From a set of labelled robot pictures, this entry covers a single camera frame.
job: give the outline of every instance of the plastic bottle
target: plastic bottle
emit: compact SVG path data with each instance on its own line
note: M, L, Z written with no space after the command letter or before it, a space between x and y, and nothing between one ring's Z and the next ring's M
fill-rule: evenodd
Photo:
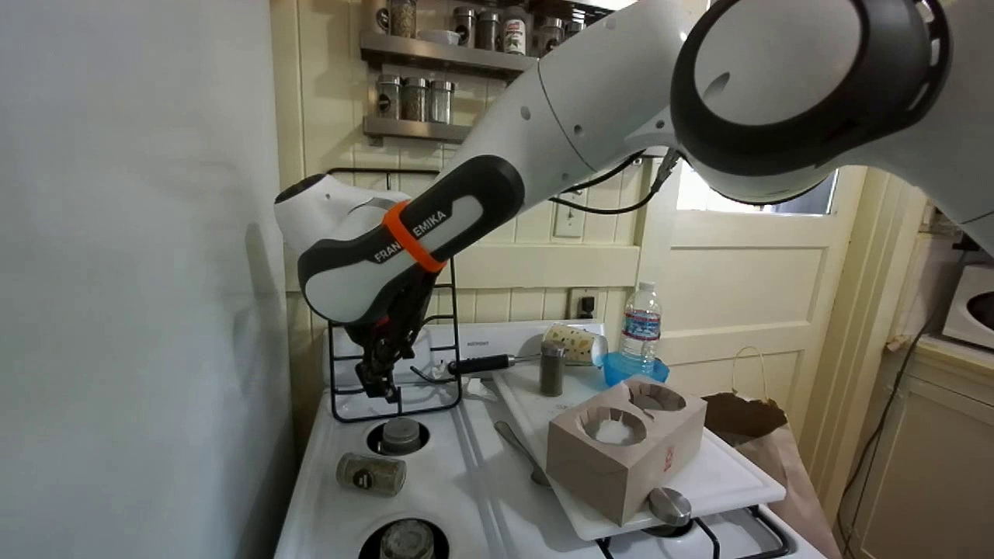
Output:
M603 361L606 384L617 384L631 375L664 382L669 366L657 356L660 334L657 284L639 283L625 307L621 348Z

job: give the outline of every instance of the cabinet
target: cabinet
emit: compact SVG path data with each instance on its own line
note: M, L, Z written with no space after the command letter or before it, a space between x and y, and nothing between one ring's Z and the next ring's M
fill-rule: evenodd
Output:
M359 54L372 72L403 67L403 75L445 72L445 75L454 75L454 81L459 75L512 81L515 75L539 66L533 54L383 35L372 26L380 6L383 4L377 4L377 0L365 4L365 10L359 10L365 23L359 23L359 38L356 38ZM398 117L380 117L370 110L365 117L365 133L372 140L409 136L409 140L435 140L435 142L463 142L468 126L435 125L435 120L398 120Z
M923 337L859 494L859 554L994 554L994 353Z

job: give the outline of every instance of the door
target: door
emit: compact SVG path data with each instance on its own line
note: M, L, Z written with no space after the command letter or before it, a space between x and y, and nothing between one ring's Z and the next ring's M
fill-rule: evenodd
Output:
M840 169L806 198L814 209L734 204L690 166L672 183L650 209L639 277L663 294L673 388L771 398L801 430L865 169Z

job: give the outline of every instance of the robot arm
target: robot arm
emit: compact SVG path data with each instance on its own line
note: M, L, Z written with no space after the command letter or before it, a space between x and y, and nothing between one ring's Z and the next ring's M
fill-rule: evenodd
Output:
M913 131L947 110L952 23L939 0L725 0L701 17L682 6L639 0L563 42L414 200L337 176L276 198L300 293L365 348L370 394L398 398L392 366L409 353L449 256L633 151L677 148L742 200L801 195L847 160L928 169L919 157L936 145ZM982 0L958 6L989 15Z

